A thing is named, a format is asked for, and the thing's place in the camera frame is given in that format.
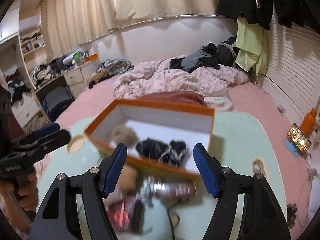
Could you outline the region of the person left hand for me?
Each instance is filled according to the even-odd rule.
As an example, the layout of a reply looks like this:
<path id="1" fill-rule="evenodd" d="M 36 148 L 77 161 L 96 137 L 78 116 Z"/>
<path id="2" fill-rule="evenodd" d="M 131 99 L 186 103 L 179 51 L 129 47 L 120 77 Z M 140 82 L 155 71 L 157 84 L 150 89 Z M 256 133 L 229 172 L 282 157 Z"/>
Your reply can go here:
<path id="1" fill-rule="evenodd" d="M 9 193 L 12 191 L 14 191 L 13 183 L 1 179 L 1 195 L 4 199 L 7 212 L 9 212 L 9 210 L 16 210 L 16 207 L 9 197 Z M 18 195 L 22 197 L 22 199 L 18 202 L 24 211 L 36 210 L 36 207 L 39 203 L 36 172 L 27 175 L 27 184 L 25 187 L 18 190 Z"/>

